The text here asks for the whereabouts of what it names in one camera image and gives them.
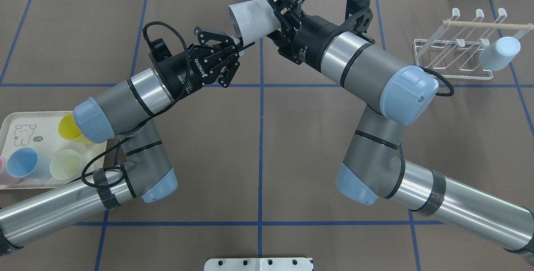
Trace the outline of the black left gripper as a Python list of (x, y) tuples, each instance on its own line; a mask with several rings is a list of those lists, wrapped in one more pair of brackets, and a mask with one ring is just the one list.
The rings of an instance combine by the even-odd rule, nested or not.
[(189, 62), (185, 52), (172, 55), (158, 64), (151, 60), (170, 93), (181, 92), (187, 74), (189, 81), (186, 93), (194, 93), (203, 85), (215, 81), (226, 88), (240, 65), (239, 55), (244, 55), (246, 49), (256, 43), (244, 45), (240, 37), (230, 37), (219, 30), (198, 26), (195, 28), (195, 37), (195, 43), (187, 47)]

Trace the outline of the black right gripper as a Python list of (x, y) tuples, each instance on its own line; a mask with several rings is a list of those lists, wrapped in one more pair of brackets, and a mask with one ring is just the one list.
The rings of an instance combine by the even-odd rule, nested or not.
[(321, 70), (322, 57), (329, 45), (342, 33), (352, 33), (362, 39), (357, 53), (374, 44), (367, 33), (357, 33), (351, 20), (336, 25), (319, 16), (302, 11), (305, 0), (267, 0), (278, 18), (281, 28), (267, 35), (278, 47), (278, 53), (300, 65), (305, 62), (317, 71)]

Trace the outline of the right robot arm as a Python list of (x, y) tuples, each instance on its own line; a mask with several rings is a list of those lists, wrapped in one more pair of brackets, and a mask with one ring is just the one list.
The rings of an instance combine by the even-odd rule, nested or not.
[(336, 177), (340, 193), (366, 205), (391, 199), (533, 264), (532, 210), (398, 155), (407, 127), (438, 95), (443, 77), (375, 45), (367, 34), (373, 18), (370, 0), (347, 0), (341, 25), (305, 13), (305, 0), (266, 1), (279, 22), (267, 31), (279, 54), (309, 65), (366, 103)]

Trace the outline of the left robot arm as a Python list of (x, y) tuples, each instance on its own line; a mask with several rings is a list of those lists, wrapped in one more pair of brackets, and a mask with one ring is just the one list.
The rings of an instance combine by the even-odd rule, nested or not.
[(153, 66), (88, 98), (73, 111), (12, 113), (1, 126), (1, 188), (49, 191), (1, 209), (1, 255), (141, 197), (173, 193), (174, 169), (154, 118), (205, 85), (228, 87), (254, 38), (196, 27), (171, 54), (142, 29)]

